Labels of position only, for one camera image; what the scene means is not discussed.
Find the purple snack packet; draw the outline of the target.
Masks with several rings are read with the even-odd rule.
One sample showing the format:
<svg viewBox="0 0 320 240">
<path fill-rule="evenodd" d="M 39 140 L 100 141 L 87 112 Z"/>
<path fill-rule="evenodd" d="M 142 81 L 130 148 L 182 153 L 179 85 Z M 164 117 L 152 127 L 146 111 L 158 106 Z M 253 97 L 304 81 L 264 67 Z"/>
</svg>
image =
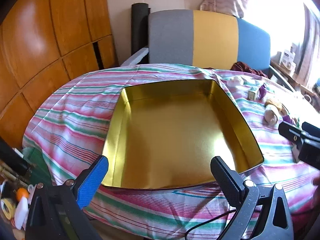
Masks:
<svg viewBox="0 0 320 240">
<path fill-rule="evenodd" d="M 258 89 L 258 99 L 263 100 L 264 96 L 267 93 L 267 85 L 264 83 L 260 88 Z"/>
</svg>

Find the dark red cloth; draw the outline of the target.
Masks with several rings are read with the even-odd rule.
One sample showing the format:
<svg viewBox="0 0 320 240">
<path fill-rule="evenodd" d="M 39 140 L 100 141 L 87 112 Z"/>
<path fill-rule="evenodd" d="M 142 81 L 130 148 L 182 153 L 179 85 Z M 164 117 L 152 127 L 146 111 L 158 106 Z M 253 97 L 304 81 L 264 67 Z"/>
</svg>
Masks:
<svg viewBox="0 0 320 240">
<path fill-rule="evenodd" d="M 234 63 L 231 67 L 231 70 L 237 71 L 237 72 L 251 73 L 251 74 L 255 74 L 257 76 L 262 76 L 262 77 L 267 77 L 267 75 L 263 73 L 261 70 L 253 69 L 249 65 L 241 61 Z"/>
</svg>

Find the white product box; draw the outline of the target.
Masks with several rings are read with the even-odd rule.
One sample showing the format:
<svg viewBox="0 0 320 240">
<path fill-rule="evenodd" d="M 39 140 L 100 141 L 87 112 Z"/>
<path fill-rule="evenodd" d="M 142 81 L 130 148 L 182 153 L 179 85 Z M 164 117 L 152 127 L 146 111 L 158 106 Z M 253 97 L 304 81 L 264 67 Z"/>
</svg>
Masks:
<svg viewBox="0 0 320 240">
<path fill-rule="evenodd" d="M 295 55 L 296 54 L 294 52 L 291 52 L 289 50 L 283 51 L 280 58 L 281 64 L 286 68 L 290 68 L 295 59 Z"/>
</svg>

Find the grey yellow blue chair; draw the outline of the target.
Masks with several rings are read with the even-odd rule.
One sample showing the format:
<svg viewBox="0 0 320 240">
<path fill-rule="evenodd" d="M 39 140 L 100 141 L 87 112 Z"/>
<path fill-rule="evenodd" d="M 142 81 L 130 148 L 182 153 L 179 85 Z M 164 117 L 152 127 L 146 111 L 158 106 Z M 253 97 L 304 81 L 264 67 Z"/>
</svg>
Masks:
<svg viewBox="0 0 320 240">
<path fill-rule="evenodd" d="M 148 16 L 148 44 L 123 62 L 140 64 L 174 63 L 230 70 L 242 62 L 281 85 L 294 88 L 270 65 L 271 39 L 263 29 L 247 21 L 200 10 L 162 10 Z"/>
</svg>

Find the gold tin box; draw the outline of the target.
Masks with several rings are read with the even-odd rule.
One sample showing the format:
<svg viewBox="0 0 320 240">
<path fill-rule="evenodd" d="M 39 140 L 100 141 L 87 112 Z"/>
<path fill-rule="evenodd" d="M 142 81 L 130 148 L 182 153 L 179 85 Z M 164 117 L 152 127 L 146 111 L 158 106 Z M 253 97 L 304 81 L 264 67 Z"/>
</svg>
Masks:
<svg viewBox="0 0 320 240">
<path fill-rule="evenodd" d="M 238 173 L 264 161 L 240 109 L 214 80 L 174 80 L 120 91 L 103 155 L 103 185 L 129 190 L 179 189 L 213 181 L 220 156 Z"/>
</svg>

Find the tan sponge cake block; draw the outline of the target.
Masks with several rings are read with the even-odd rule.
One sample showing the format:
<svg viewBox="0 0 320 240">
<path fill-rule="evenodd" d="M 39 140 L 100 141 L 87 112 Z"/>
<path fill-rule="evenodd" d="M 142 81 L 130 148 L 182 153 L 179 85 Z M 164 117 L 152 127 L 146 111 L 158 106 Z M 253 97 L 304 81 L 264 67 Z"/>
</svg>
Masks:
<svg viewBox="0 0 320 240">
<path fill-rule="evenodd" d="M 269 105 L 274 106 L 278 110 L 279 113 L 283 113 L 283 114 L 288 113 L 287 108 L 279 100 L 267 99 L 265 102 L 265 107 L 267 107 Z"/>
</svg>

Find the small white ball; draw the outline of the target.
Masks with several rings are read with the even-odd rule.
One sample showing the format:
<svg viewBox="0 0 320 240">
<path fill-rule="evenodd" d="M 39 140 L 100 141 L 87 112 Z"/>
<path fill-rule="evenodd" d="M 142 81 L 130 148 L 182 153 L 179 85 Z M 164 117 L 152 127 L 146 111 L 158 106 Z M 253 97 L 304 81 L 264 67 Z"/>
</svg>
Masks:
<svg viewBox="0 0 320 240">
<path fill-rule="evenodd" d="M 229 87 L 242 86 L 244 84 L 244 79 L 241 76 L 233 76 L 227 81 Z"/>
</svg>

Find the orange ball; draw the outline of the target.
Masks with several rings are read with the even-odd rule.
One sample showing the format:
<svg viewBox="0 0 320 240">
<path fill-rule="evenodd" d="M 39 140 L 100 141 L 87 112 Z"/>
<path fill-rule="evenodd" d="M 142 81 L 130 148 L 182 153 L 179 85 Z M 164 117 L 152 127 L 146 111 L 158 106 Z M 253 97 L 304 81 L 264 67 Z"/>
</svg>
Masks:
<svg viewBox="0 0 320 240">
<path fill-rule="evenodd" d="M 29 197 L 29 192 L 27 189 L 20 187 L 16 190 L 16 199 L 19 202 L 22 198 L 28 199 Z"/>
</svg>

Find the black rolled mat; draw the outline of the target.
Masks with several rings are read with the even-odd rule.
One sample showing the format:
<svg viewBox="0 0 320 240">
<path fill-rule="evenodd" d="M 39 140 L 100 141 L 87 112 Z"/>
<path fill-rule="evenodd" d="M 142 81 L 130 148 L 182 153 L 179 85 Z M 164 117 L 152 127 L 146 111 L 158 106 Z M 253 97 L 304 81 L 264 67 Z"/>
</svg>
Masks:
<svg viewBox="0 0 320 240">
<path fill-rule="evenodd" d="M 131 5 L 131 55 L 148 46 L 148 16 L 150 8 L 147 3 Z"/>
</svg>

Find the wooden side desk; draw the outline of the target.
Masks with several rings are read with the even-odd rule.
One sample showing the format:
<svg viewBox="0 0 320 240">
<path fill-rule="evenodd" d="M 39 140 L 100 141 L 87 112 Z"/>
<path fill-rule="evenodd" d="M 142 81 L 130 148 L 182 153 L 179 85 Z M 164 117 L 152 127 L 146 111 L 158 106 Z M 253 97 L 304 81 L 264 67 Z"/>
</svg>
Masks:
<svg viewBox="0 0 320 240">
<path fill-rule="evenodd" d="M 272 60 L 270 61 L 270 66 L 273 67 L 295 90 L 299 90 L 302 94 L 308 94 L 311 97 L 318 98 L 318 95 L 315 92 L 297 81 L 296 74 L 291 74 L 285 67 L 282 67 Z"/>
</svg>

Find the white plastic ball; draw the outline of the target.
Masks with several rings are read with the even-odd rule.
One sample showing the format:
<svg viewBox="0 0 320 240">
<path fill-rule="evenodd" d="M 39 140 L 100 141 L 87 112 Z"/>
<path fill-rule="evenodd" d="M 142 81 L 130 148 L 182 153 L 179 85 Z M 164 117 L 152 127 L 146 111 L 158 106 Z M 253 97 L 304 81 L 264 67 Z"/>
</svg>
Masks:
<svg viewBox="0 0 320 240">
<path fill-rule="evenodd" d="M 264 119 L 266 120 L 266 122 L 269 125 L 274 126 L 278 123 L 279 118 L 280 118 L 280 114 L 277 107 L 275 105 L 268 104 L 265 108 L 265 113 L 264 113 Z"/>
</svg>

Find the white bottle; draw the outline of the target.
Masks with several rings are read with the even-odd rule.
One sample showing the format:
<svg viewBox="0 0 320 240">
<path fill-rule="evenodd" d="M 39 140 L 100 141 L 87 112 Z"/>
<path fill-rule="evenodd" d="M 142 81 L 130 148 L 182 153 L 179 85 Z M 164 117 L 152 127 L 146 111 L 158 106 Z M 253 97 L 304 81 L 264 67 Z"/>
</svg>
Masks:
<svg viewBox="0 0 320 240">
<path fill-rule="evenodd" d="M 21 197 L 14 214 L 14 222 L 16 229 L 21 230 L 23 225 L 26 223 L 28 218 L 28 212 L 28 199 L 26 197 Z"/>
</svg>

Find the small green essential oil box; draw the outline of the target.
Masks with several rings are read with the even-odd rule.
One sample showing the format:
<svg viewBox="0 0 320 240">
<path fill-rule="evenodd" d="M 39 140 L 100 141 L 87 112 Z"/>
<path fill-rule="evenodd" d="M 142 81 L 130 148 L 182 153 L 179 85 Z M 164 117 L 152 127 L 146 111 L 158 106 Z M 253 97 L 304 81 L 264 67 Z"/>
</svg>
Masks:
<svg viewBox="0 0 320 240">
<path fill-rule="evenodd" d="M 248 100 L 255 101 L 257 99 L 257 91 L 249 90 L 248 91 Z"/>
</svg>

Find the wooden wardrobe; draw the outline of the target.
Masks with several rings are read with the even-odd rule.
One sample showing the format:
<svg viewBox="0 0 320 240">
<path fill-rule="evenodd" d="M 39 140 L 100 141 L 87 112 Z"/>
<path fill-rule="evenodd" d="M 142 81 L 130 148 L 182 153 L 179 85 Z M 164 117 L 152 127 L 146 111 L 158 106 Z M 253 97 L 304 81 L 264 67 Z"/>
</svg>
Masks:
<svg viewBox="0 0 320 240">
<path fill-rule="evenodd" d="M 117 64 L 107 0 L 17 0 L 1 23 L 1 138 L 20 148 L 54 91 Z"/>
</svg>

